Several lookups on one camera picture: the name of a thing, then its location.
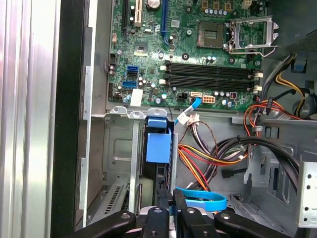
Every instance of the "white connector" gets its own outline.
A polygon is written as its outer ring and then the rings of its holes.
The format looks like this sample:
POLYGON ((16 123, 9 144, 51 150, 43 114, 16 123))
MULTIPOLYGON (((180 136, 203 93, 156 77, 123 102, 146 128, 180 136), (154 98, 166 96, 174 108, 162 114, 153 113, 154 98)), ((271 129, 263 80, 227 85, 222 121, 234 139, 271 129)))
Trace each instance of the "white connector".
POLYGON ((249 9, 252 4, 252 0, 243 0, 242 9, 249 9))
POLYGON ((141 27, 142 25, 142 0, 137 0, 135 3, 135 17, 134 17, 134 26, 141 27))

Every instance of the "metal bracket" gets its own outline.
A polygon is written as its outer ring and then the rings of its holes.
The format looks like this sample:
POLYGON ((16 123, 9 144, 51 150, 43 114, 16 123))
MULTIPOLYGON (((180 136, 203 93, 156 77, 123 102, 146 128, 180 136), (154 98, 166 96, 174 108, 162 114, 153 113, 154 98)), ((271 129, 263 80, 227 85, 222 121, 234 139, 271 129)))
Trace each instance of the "metal bracket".
POLYGON ((278 25, 272 21, 272 16, 262 16, 255 18, 244 18, 237 20, 230 20, 230 28, 233 30, 233 50, 250 50, 250 49, 258 49, 258 48, 267 48, 267 47, 277 47, 272 46, 273 41, 278 37, 278 33, 274 33, 274 30, 278 29, 278 25), (241 24, 254 24, 259 22, 266 23, 266 43, 261 45, 252 45, 249 44, 245 47, 240 46, 240 27, 241 24))

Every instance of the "yellow wire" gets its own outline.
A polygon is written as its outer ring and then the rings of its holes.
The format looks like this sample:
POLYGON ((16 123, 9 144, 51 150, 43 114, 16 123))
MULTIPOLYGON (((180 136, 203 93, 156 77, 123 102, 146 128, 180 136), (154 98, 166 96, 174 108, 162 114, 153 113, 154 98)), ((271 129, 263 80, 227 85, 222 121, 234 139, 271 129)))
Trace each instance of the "yellow wire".
POLYGON ((203 181, 201 180, 200 176, 197 174, 196 170, 193 168, 192 164, 189 163, 186 155, 181 150, 178 150, 178 152, 183 158, 183 160, 185 161, 185 163, 187 164, 187 166, 189 166, 192 169, 191 172, 194 174, 194 177, 196 178, 196 180, 200 183, 200 185, 203 187, 205 191, 208 191, 203 181))
POLYGON ((205 153, 203 153, 203 152, 197 150, 196 148, 194 148, 194 147, 192 147, 192 146, 190 146, 190 145, 180 144, 180 146, 184 146, 184 147, 186 147, 186 148, 190 148, 190 149, 196 151, 198 154, 200 154, 200 155, 202 155, 202 156, 205 156, 205 157, 207 157, 207 158, 209 158, 209 159, 211 159, 211 160, 214 160, 214 161, 217 161, 217 162, 223 163, 223 164, 236 164, 236 163, 238 163, 238 162, 241 161, 241 160, 236 160, 236 161, 218 160, 218 159, 216 159, 216 158, 214 158, 214 157, 211 157, 211 156, 209 156, 209 155, 206 155, 205 153))
POLYGON ((295 115, 300 116, 299 115, 299 113, 300 113, 299 112, 299 108, 301 108, 302 105, 304 104, 305 94, 303 94, 303 92, 300 90, 300 88, 297 87, 295 84, 283 79, 281 75, 282 75, 282 73, 277 75, 277 77, 276 77, 276 82, 277 83, 279 83, 281 85, 284 85, 284 86, 287 86, 287 87, 290 87, 290 88, 294 89, 295 91, 297 91, 298 93, 300 93, 302 95, 302 99, 301 99, 301 101, 300 101, 300 103, 299 103, 299 105, 298 105, 298 107, 297 107, 297 109, 295 111, 295 115))

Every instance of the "blue pcie slot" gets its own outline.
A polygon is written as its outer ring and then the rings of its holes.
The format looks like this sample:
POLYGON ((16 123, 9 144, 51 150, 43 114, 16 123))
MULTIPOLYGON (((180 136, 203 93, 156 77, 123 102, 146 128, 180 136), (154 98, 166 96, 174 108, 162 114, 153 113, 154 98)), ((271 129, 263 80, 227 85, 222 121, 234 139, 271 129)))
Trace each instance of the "blue pcie slot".
POLYGON ((123 81, 122 82, 122 87, 123 88, 136 88, 137 87, 137 82, 123 81))
POLYGON ((166 24, 167 24, 167 7, 168 7, 168 0, 163 0, 162 4, 162 20, 161 20, 161 29, 160 33, 164 39, 164 43, 169 46, 167 40, 167 31, 166 31, 166 24))
POLYGON ((127 72, 138 73, 139 67, 129 65, 129 66, 127 66, 127 72))

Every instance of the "vent grille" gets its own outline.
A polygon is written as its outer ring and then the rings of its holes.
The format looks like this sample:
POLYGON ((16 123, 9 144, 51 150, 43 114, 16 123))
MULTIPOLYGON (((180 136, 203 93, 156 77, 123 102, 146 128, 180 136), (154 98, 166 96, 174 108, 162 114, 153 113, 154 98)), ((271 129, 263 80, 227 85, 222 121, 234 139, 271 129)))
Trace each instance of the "vent grille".
POLYGON ((114 202, 115 200, 117 199, 118 195, 119 195, 119 192, 120 192, 120 189, 121 189, 121 186, 117 186, 117 188, 115 189, 111 199, 110 199, 110 202, 109 202, 109 205, 108 207, 106 208, 106 211, 105 211, 105 214, 109 213, 114 205, 114 202))
POLYGON ((317 52, 317 31, 314 31, 300 39, 298 42, 289 45, 287 49, 292 53, 299 51, 317 52))

